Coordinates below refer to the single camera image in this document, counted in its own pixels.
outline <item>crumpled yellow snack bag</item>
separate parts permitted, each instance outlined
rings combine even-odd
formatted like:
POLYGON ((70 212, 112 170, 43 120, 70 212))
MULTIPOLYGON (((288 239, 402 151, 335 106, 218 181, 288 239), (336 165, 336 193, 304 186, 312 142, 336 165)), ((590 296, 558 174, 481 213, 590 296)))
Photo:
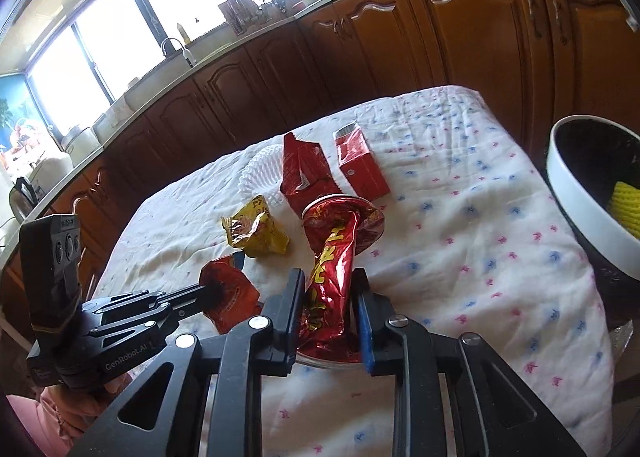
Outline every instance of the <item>crumpled yellow snack bag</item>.
POLYGON ((242 249, 247 257, 287 251, 289 237, 273 221, 264 195, 257 195, 233 217, 222 217, 226 241, 242 249))

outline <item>electric kettle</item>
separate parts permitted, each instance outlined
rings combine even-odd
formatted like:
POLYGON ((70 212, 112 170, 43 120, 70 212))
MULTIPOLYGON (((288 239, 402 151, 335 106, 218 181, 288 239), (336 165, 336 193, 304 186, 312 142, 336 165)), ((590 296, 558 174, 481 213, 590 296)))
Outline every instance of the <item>electric kettle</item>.
POLYGON ((14 187, 9 190, 9 206, 14 213, 15 219, 21 224, 27 215, 36 208, 38 196, 26 177, 18 177, 14 187))

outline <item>faucet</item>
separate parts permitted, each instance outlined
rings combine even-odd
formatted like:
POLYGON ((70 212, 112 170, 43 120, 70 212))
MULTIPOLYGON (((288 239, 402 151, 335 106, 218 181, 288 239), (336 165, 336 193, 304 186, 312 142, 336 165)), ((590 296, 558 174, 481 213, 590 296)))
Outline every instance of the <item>faucet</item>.
POLYGON ((160 44, 160 49, 162 49, 162 54, 164 54, 164 56, 166 57, 166 51, 164 50, 164 44, 166 44, 167 42, 169 42, 171 40, 175 40, 176 42, 178 42, 178 44, 180 44, 180 49, 182 49, 182 56, 187 61, 187 63, 189 64, 189 67, 193 67, 194 65, 196 65, 196 59, 193 56, 193 54, 191 53, 191 51, 189 49, 187 49, 187 47, 180 40, 178 40, 177 38, 174 38, 172 36, 166 37, 162 41, 162 43, 160 44))

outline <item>trash can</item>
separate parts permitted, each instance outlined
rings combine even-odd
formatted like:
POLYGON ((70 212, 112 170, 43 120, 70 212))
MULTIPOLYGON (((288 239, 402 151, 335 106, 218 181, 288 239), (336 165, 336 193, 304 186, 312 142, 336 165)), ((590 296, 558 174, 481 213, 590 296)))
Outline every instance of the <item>trash can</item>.
POLYGON ((640 136, 597 116, 551 129, 546 176, 595 272, 609 328, 640 312, 640 241, 607 212, 618 181, 640 188, 640 136))

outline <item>silver bolt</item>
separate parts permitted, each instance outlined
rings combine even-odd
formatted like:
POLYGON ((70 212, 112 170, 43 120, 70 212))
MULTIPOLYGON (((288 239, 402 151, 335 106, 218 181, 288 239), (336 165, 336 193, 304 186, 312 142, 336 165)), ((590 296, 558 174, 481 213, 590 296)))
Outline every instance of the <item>silver bolt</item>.
POLYGON ((391 327, 406 327, 409 325, 409 319, 402 314, 390 316, 387 321, 391 327))
POLYGON ((249 327, 252 329, 264 329, 269 325, 269 319, 266 316, 254 316, 249 320, 249 327))
POLYGON ((462 335, 462 342, 466 345, 479 345, 482 338, 480 338, 479 334, 475 332, 465 332, 462 335))
POLYGON ((181 349, 191 347, 196 342, 196 338, 193 334, 181 334, 175 339, 175 344, 181 349))

